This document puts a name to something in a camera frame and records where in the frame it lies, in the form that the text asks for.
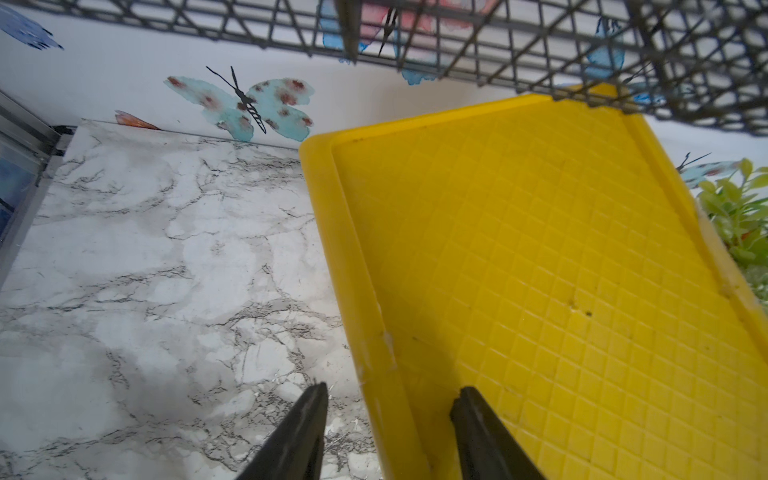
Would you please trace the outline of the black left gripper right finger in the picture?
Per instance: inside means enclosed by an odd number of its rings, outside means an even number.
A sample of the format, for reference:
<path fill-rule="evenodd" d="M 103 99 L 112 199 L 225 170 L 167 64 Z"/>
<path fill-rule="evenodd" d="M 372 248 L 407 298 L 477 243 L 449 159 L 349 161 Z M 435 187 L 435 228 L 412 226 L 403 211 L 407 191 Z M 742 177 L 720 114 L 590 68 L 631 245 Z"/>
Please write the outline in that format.
<path fill-rule="evenodd" d="M 475 387 L 460 390 L 450 419 L 463 479 L 545 479 Z"/>

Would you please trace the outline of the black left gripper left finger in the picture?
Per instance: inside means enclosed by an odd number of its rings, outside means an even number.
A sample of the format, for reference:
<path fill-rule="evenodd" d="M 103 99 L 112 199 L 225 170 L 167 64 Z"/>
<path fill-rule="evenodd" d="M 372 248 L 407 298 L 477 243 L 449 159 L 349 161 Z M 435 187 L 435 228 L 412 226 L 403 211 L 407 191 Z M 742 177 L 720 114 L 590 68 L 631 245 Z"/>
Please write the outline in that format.
<path fill-rule="evenodd" d="M 325 382 L 305 389 L 236 479 L 319 479 L 328 403 Z"/>

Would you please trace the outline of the yellow plastic drawer unit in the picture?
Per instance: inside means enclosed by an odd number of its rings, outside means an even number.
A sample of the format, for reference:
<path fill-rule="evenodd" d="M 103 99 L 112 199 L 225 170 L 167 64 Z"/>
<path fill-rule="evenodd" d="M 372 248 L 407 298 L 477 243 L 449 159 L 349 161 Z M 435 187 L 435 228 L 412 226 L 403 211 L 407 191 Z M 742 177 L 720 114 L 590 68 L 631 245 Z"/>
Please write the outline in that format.
<path fill-rule="evenodd" d="M 645 120 L 523 95 L 299 149 L 387 479 L 476 388 L 548 479 L 763 479 L 767 319 Z"/>

